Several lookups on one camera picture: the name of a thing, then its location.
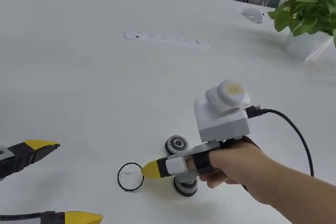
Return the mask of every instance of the metal bearing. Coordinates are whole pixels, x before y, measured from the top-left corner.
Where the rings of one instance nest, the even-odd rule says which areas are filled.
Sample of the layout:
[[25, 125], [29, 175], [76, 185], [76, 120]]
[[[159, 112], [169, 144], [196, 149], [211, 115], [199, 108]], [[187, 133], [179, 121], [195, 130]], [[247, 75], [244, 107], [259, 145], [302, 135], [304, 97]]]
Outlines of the metal bearing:
[[195, 179], [193, 182], [191, 183], [182, 183], [178, 180], [178, 178], [176, 178], [176, 176], [174, 177], [174, 187], [176, 189], [176, 191], [183, 195], [184, 197], [191, 197], [193, 196], [197, 190], [198, 190], [198, 178]]
[[177, 154], [188, 149], [188, 142], [184, 137], [174, 135], [168, 138], [165, 148], [169, 154]]

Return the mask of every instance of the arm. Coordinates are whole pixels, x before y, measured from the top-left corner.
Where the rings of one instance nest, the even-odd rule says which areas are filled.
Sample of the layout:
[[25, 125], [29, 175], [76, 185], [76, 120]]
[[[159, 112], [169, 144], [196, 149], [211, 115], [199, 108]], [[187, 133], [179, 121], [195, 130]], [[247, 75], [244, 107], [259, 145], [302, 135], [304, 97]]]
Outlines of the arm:
[[210, 188], [223, 182], [243, 184], [256, 200], [271, 205], [293, 224], [336, 222], [335, 186], [285, 167], [248, 143], [210, 152], [209, 157], [217, 171], [200, 179]]

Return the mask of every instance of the black cable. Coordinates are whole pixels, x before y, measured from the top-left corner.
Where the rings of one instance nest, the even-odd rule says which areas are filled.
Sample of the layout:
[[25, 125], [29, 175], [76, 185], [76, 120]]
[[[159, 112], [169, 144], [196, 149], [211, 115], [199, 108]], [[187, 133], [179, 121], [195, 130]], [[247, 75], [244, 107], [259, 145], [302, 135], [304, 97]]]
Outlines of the black cable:
[[36, 212], [34, 214], [26, 214], [26, 215], [0, 215], [0, 221], [10, 221], [10, 220], [29, 220], [40, 218], [41, 213]]
[[291, 119], [289, 119], [285, 114], [277, 111], [277, 110], [272, 110], [272, 109], [262, 109], [263, 114], [265, 113], [273, 113], [273, 114], [277, 114], [278, 116], [282, 117], [283, 119], [285, 119], [290, 126], [292, 126], [292, 128], [295, 130], [295, 132], [299, 135], [303, 146], [304, 146], [304, 150], [307, 153], [307, 158], [308, 158], [308, 163], [309, 163], [309, 169], [310, 169], [310, 176], [314, 177], [314, 166], [313, 166], [313, 160], [311, 159], [311, 155], [310, 155], [310, 151], [308, 148], [308, 145], [306, 143], [306, 140], [304, 140], [305, 138], [302, 136], [301, 132], [299, 131], [299, 129], [295, 126], [295, 124], [291, 121]]
[[145, 176], [142, 176], [141, 183], [140, 183], [140, 185], [138, 185], [136, 188], [128, 189], [128, 188], [123, 187], [123, 186], [121, 185], [121, 183], [120, 183], [119, 176], [120, 176], [120, 172], [121, 172], [121, 170], [122, 170], [125, 166], [127, 166], [127, 165], [136, 165], [136, 166], [140, 167], [140, 169], [142, 169], [141, 165], [139, 165], [138, 163], [135, 163], [135, 162], [129, 162], [129, 163], [124, 164], [123, 166], [121, 166], [121, 168], [120, 168], [119, 171], [118, 171], [118, 184], [119, 184], [120, 188], [123, 189], [124, 191], [136, 191], [136, 190], [138, 190], [138, 189], [142, 186], [143, 181], [144, 181], [144, 179], [145, 179]]
[[282, 117], [283, 119], [285, 119], [290, 126], [292, 126], [292, 128], [295, 130], [295, 132], [299, 135], [303, 146], [304, 146], [304, 150], [307, 153], [307, 158], [308, 158], [308, 163], [309, 163], [309, 169], [310, 169], [310, 176], [314, 177], [314, 166], [313, 166], [313, 160], [311, 159], [311, 155], [310, 155], [310, 151], [308, 148], [308, 145], [306, 143], [306, 140], [304, 140], [305, 138], [302, 136], [301, 132], [299, 131], [299, 129], [295, 126], [295, 124], [291, 121], [291, 119], [289, 119], [285, 114], [277, 111], [277, 110], [272, 110], [272, 109], [261, 109], [260, 106], [251, 106], [246, 108], [246, 114], [248, 118], [254, 118], [256, 116], [260, 116], [266, 113], [273, 113], [276, 114], [280, 117]]

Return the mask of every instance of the electrical outlet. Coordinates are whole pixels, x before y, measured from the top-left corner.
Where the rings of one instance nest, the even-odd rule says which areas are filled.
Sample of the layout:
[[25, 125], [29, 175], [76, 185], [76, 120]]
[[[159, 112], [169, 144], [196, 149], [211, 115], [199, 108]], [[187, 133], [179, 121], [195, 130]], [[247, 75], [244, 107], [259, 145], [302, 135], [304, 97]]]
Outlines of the electrical outlet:
[[150, 42], [163, 43], [163, 44], [209, 48], [209, 45], [203, 43], [200, 40], [169, 37], [169, 36], [158, 35], [158, 34], [153, 34], [153, 33], [145, 33], [142, 31], [125, 31], [124, 37], [126, 39], [150, 41]]

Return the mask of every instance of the rubber band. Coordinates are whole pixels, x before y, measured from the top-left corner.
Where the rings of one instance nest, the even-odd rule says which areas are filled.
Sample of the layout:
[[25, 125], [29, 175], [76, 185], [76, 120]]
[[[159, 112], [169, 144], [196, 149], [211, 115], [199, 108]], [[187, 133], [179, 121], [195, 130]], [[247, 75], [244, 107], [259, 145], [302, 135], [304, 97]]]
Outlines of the rubber band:
[[123, 186], [121, 185], [121, 183], [120, 183], [119, 176], [120, 176], [120, 172], [122, 171], [122, 169], [123, 169], [125, 166], [128, 166], [128, 165], [136, 165], [136, 166], [140, 167], [140, 169], [142, 169], [141, 165], [139, 165], [138, 163], [135, 163], [135, 162], [129, 162], [129, 163], [124, 164], [123, 166], [121, 166], [121, 168], [120, 168], [119, 171], [118, 171], [118, 184], [119, 184], [120, 188], [123, 189], [124, 191], [136, 191], [136, 190], [138, 190], [138, 189], [142, 186], [143, 181], [144, 181], [144, 179], [145, 179], [145, 176], [142, 176], [141, 183], [140, 183], [140, 185], [138, 185], [136, 188], [134, 188], [134, 189], [128, 189], [128, 188], [123, 187]]

